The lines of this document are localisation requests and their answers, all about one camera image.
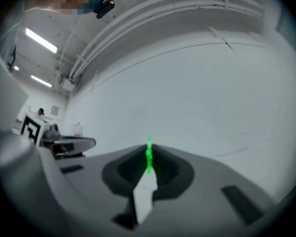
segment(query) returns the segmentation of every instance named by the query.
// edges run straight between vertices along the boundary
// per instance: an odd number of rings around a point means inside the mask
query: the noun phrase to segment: gray surface
[[[83,170],[67,174],[67,180],[96,213],[103,216],[104,223],[119,232],[119,235],[172,237],[233,235],[244,229],[245,225],[221,192],[221,188],[228,185],[238,186],[262,211],[274,207],[273,201],[259,187],[224,164],[162,147],[187,160],[193,166],[194,181],[178,199],[156,201],[152,213],[134,232],[118,226],[116,229],[111,219],[124,210],[127,199],[113,195],[103,183],[101,173],[108,162],[135,148],[137,147],[97,157],[57,162],[60,167],[83,165]]]
[[[27,98],[0,57],[0,131],[11,131]]]
[[[51,156],[45,148],[41,153]],[[0,133],[0,183],[20,215],[42,233],[70,235],[66,214],[48,186],[37,148],[29,139]]]

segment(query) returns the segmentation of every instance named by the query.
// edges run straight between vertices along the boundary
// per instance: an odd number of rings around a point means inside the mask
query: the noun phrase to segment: pipe
[[[117,39],[119,39],[120,37],[122,37],[123,35],[127,34],[128,32],[130,32],[131,30],[133,30],[134,28],[136,27],[139,27],[151,20],[154,20],[156,18],[159,18],[159,17],[162,17],[162,16],[166,16],[166,15],[169,15],[169,14],[172,14],[172,13],[176,13],[176,12],[181,12],[181,11],[184,11],[184,10],[195,10],[195,9],[224,9],[223,6],[214,6],[214,5],[203,5],[203,6],[191,6],[191,7],[184,7],[184,8],[177,8],[176,10],[173,10],[173,11],[167,11],[167,12],[163,12],[157,16],[154,16],[154,17],[151,17],[147,20],[144,20],[132,27],[123,27],[123,28],[126,28],[127,30],[122,32],[121,34],[117,35],[116,37],[114,37],[113,39],[111,40],[108,40],[106,43],[104,44],[100,44],[98,45],[94,50],[93,52],[90,54],[92,55],[91,57],[88,57],[88,63],[92,62],[96,56],[101,53],[105,48],[107,48],[110,44],[112,44],[114,41],[116,41]],[[254,16],[254,17],[257,17],[258,19],[261,19],[261,15],[260,16],[257,16],[257,14],[251,14],[249,13],[248,11],[244,11],[244,10],[240,10],[240,9],[237,9],[237,8],[229,8],[230,10],[233,10],[233,11],[237,11],[237,12],[241,12],[241,13],[244,13],[244,14],[248,14],[248,15],[251,15],[251,16]],[[81,72],[85,69],[85,67],[87,66],[88,64],[87,63],[82,63],[79,67],[79,69],[76,71],[76,73],[74,74],[73,76],[73,80],[75,80],[80,74]]]
[[[61,62],[63,61],[64,54],[65,54],[65,52],[66,52],[67,46],[68,46],[68,44],[69,44],[69,42],[70,42],[70,40],[71,40],[71,38],[72,38],[72,36],[73,36],[75,30],[76,30],[78,24],[81,22],[82,18],[83,18],[83,16],[81,16],[81,17],[79,18],[79,20],[78,20],[78,22],[76,23],[74,29],[71,31],[71,34],[70,34],[70,36],[69,36],[69,38],[68,38],[68,40],[67,40],[67,42],[66,42],[66,44],[65,44],[65,47],[64,47],[63,53],[62,53],[62,55],[61,55],[61,58],[60,58],[60,61],[59,61],[59,64],[58,64],[58,68],[59,68],[59,69],[57,70],[57,73],[56,73],[56,83],[55,83],[55,85],[57,85],[57,89],[56,89],[57,91],[58,91],[58,86],[59,86],[58,81],[59,81],[59,75],[60,75],[60,66],[61,66]]]
[[[153,5],[153,4],[156,4],[158,2],[162,2],[162,1],[166,1],[166,0],[147,0],[147,1],[144,1],[132,8],[130,8],[128,11],[126,11],[125,13],[119,15],[115,20],[111,21],[106,27],[104,27],[104,29],[102,29],[99,34],[97,34],[93,39],[92,41],[89,43],[89,45],[84,49],[84,51],[81,53],[81,57],[83,57],[87,51],[91,48],[91,46],[93,46],[96,41],[98,41],[106,32],[108,32],[113,26],[117,25],[118,23],[120,23],[122,20],[126,19],[127,17],[131,16],[132,14],[138,12],[139,10],[147,7],[147,6],[150,6],[150,5]],[[252,0],[240,0],[240,1],[244,1],[252,6],[255,6],[259,9],[263,9],[263,6],[258,4],[257,2],[255,1],[252,1]],[[177,6],[191,6],[191,5],[198,5],[199,7],[206,7],[206,6],[215,6],[216,8],[220,7],[220,6],[224,6],[224,2],[221,2],[221,1],[204,1],[204,0],[196,0],[196,1],[184,1],[184,2],[177,2],[177,3],[173,3],[173,5],[175,7]],[[255,16],[255,17],[262,17],[262,13],[258,12],[258,11],[255,11],[253,9],[250,9],[250,8],[246,8],[244,6],[239,6],[239,5],[235,5],[235,4],[229,4],[229,8],[234,10],[234,11],[240,11],[240,10],[243,10],[241,12],[244,12],[246,14],[249,14],[249,15],[252,15],[252,16]],[[153,10],[150,10],[142,15],[138,17],[136,17],[135,19],[131,20],[130,22],[127,22],[124,26],[116,29],[113,33],[111,33],[108,37],[106,37],[105,39],[108,39],[108,38],[113,38],[114,34],[118,34],[118,31],[122,31],[123,29],[127,28],[127,27],[130,27],[132,24],[135,24],[136,22],[140,21],[140,20],[143,20],[145,18],[145,16],[150,13],[151,15],[151,12],[152,11],[158,11],[160,12],[160,8],[157,8],[157,9],[153,9]],[[101,45],[98,45],[95,49],[93,49],[93,51],[88,55],[88,57],[86,58],[86,61],[88,61],[89,63],[95,58],[98,50],[100,50],[101,48]],[[73,80],[75,80],[80,74],[81,72],[84,70],[84,68],[87,66],[87,64],[85,62],[82,62],[82,64],[79,66],[79,68],[76,70],[77,66],[79,65],[81,59],[78,58],[74,64],[74,67],[72,68],[71,72],[70,72],[70,78],[72,78]]]

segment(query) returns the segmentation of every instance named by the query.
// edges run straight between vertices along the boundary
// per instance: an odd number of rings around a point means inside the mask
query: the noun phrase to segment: black slot
[[[83,167],[81,165],[73,165],[73,166],[69,166],[69,167],[60,168],[60,170],[63,174],[72,173],[72,172],[75,172],[75,171],[78,171],[81,169],[83,169]]]
[[[124,213],[118,214],[112,220],[129,230],[134,230],[138,227],[133,195],[129,197]]]
[[[259,208],[237,186],[224,187],[222,193],[246,225],[263,216]]]

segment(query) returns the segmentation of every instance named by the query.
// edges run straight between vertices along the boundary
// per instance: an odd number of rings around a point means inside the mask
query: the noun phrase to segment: green laser
[[[147,172],[150,174],[151,167],[152,167],[152,146],[151,146],[151,138],[148,138],[147,150],[146,150],[146,157],[147,157]]]

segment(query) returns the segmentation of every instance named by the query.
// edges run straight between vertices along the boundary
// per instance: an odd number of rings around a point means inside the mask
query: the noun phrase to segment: fluorescent ceiling light
[[[47,40],[45,40],[44,38],[42,38],[38,34],[34,33],[31,29],[26,28],[25,33],[26,33],[27,36],[29,36],[32,39],[36,40],[38,43],[40,43],[41,45],[45,46],[46,48],[48,48],[53,53],[56,53],[57,52],[58,47],[56,47],[52,43],[48,42]]]
[[[47,83],[47,82],[43,81],[42,79],[39,79],[39,78],[37,78],[35,76],[31,76],[31,78],[34,79],[35,81],[40,82],[41,84],[46,85],[47,87],[50,87],[50,88],[52,87],[52,85],[50,83]]]

